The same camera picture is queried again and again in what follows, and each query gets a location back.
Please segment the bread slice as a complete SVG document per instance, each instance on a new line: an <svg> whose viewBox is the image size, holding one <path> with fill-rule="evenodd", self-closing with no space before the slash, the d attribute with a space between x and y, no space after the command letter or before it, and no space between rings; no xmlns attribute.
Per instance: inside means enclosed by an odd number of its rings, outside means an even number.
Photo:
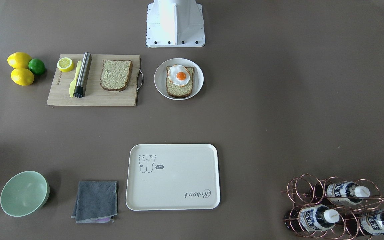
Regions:
<svg viewBox="0 0 384 240"><path fill-rule="evenodd" d="M103 60L100 86L106 91L123 91L132 73L131 60Z"/></svg>
<svg viewBox="0 0 384 240"><path fill-rule="evenodd" d="M166 67L166 91L171 97L184 98L192 94L194 85L194 67L182 67L181 65L173 65ZM185 80L177 78L177 73L183 70L186 75Z"/></svg>

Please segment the cream rabbit tray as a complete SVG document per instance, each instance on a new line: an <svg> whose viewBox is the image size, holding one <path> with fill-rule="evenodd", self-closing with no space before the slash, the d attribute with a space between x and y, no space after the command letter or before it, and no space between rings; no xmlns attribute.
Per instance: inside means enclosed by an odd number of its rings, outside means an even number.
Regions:
<svg viewBox="0 0 384 240"><path fill-rule="evenodd" d="M215 146L139 144L131 149L125 201L130 210L214 209L220 199Z"/></svg>

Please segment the bread slice on plate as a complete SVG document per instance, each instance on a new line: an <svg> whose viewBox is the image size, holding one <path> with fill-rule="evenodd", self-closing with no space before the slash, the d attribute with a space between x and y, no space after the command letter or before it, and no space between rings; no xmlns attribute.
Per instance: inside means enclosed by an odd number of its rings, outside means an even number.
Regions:
<svg viewBox="0 0 384 240"><path fill-rule="evenodd" d="M181 65L173 65L166 67L166 91L171 97L184 98L192 94L194 85L194 67L182 67ZM183 70L186 75L185 80L177 78L177 73Z"/></svg>

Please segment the fried egg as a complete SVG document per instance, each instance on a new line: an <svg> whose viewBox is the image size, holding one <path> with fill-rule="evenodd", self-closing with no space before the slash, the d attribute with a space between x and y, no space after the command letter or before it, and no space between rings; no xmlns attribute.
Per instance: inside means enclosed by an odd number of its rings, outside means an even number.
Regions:
<svg viewBox="0 0 384 240"><path fill-rule="evenodd" d="M190 71L181 64L174 64L167 68L167 77L172 84L184 87L191 80Z"/></svg>

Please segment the white round plate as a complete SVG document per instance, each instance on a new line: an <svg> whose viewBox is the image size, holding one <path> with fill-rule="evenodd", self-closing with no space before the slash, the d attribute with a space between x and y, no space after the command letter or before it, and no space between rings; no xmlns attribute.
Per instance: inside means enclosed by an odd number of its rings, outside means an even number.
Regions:
<svg viewBox="0 0 384 240"><path fill-rule="evenodd" d="M194 68L194 75L193 75L193 88L191 95L184 98L176 98L172 97L168 94L166 90L166 77L167 77L167 71L166 67L172 66L174 64L181 64L185 67L193 67ZM189 59L183 59L183 58L174 58L169 59L161 63L158 68L155 71L154 74L154 84L157 90L166 98L171 100L187 100L192 97L194 97L202 88L204 84L204 74L201 70L201 68L193 61Z"/></svg>

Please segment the steel cylinder muddler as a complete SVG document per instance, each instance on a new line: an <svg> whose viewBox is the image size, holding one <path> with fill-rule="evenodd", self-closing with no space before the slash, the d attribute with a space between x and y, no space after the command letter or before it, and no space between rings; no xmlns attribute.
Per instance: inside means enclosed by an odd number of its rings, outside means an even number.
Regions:
<svg viewBox="0 0 384 240"><path fill-rule="evenodd" d="M80 64L79 76L73 91L73 96L77 98L84 97L87 75L90 67L91 53L85 52Z"/></svg>

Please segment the grey folded cloth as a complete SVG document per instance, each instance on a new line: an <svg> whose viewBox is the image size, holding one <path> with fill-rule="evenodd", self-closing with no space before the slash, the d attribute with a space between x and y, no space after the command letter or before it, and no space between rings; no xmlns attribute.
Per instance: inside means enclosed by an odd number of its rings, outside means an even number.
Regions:
<svg viewBox="0 0 384 240"><path fill-rule="evenodd" d="M104 223L118 215L117 181L79 181L72 218L76 223Z"/></svg>

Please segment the wooden cutting board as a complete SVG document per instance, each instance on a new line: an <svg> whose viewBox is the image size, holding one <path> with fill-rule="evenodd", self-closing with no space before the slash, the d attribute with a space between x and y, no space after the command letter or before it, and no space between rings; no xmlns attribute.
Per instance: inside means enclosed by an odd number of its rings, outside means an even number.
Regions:
<svg viewBox="0 0 384 240"><path fill-rule="evenodd" d="M131 60L132 72L128 87L123 91L106 91L100 86L100 75L104 60ZM140 73L139 55L91 54L87 70L84 97L70 97L69 86L76 70L61 72L55 68L54 78L47 99L48 105L67 106L135 106L137 103L138 76Z"/></svg>

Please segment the half lemon slice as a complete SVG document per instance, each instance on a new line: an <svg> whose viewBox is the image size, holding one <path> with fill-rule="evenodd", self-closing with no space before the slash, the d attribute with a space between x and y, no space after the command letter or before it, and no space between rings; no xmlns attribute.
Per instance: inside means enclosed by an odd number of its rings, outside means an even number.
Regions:
<svg viewBox="0 0 384 240"><path fill-rule="evenodd" d="M64 57L59 59L57 62L57 67L61 72L69 72L73 70L74 63L69 57Z"/></svg>

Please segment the dark drink bottle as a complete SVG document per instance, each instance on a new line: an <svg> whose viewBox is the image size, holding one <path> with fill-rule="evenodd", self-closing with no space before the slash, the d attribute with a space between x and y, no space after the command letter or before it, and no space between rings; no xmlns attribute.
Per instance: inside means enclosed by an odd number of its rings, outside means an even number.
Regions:
<svg viewBox="0 0 384 240"><path fill-rule="evenodd" d="M361 214L349 214L343 219L352 236L384 235L384 209Z"/></svg>
<svg viewBox="0 0 384 240"><path fill-rule="evenodd" d="M340 214L326 205L319 204L287 211L283 220L287 229L297 233L327 231L340 220Z"/></svg>
<svg viewBox="0 0 384 240"><path fill-rule="evenodd" d="M317 185L309 192L313 197L311 203L325 206L352 207L361 204L363 198L370 196L370 191L365 186L360 186L353 181L331 183L326 186Z"/></svg>

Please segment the green lime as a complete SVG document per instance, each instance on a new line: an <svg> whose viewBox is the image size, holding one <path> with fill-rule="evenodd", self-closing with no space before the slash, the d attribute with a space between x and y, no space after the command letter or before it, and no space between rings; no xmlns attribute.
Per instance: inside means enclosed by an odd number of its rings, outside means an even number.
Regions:
<svg viewBox="0 0 384 240"><path fill-rule="evenodd" d="M42 75L46 70L44 62L40 59L31 59L28 63L28 68L35 75Z"/></svg>

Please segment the yellow lemon lower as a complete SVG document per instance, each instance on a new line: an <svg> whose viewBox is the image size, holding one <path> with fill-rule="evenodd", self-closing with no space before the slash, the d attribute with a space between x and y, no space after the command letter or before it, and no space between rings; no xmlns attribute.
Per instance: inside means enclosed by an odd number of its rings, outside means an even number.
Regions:
<svg viewBox="0 0 384 240"><path fill-rule="evenodd" d="M35 76L29 69L17 68L11 72L12 80L21 86L28 86L35 80Z"/></svg>

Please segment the yellow lemon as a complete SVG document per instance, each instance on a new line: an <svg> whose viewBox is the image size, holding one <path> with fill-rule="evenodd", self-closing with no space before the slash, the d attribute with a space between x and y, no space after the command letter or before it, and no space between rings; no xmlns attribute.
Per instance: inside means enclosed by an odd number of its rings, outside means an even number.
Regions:
<svg viewBox="0 0 384 240"><path fill-rule="evenodd" d="M28 86L35 80L35 76L29 69L17 68L11 72L12 80L21 86Z"/></svg>
<svg viewBox="0 0 384 240"><path fill-rule="evenodd" d="M7 62L8 64L14 68L14 69L28 69L29 68L29 62L32 60L32 57L24 52L16 52L12 53L8 58Z"/></svg>

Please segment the green bowl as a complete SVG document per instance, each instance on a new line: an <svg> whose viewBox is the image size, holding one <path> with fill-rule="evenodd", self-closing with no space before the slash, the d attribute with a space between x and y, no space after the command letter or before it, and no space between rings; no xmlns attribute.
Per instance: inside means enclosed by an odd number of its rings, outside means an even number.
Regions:
<svg viewBox="0 0 384 240"><path fill-rule="evenodd" d="M47 202L49 184L38 172L24 171L13 176L4 186L0 205L2 210L12 217L29 215Z"/></svg>

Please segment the yellow lemon upper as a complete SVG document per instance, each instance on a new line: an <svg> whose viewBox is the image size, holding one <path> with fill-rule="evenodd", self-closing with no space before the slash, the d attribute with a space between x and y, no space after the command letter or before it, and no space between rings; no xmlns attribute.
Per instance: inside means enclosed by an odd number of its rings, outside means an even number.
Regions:
<svg viewBox="0 0 384 240"><path fill-rule="evenodd" d="M7 62L8 64L14 68L14 69L28 69L29 68L29 62L32 60L32 57L24 52L16 52L12 53L8 58Z"/></svg>

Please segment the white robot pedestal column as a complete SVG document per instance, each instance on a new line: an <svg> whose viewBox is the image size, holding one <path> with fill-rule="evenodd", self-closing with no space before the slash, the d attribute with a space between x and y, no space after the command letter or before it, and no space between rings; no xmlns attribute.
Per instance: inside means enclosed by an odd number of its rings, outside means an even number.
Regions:
<svg viewBox="0 0 384 240"><path fill-rule="evenodd" d="M195 0L155 0L147 6L149 48L205 46L202 5Z"/></svg>

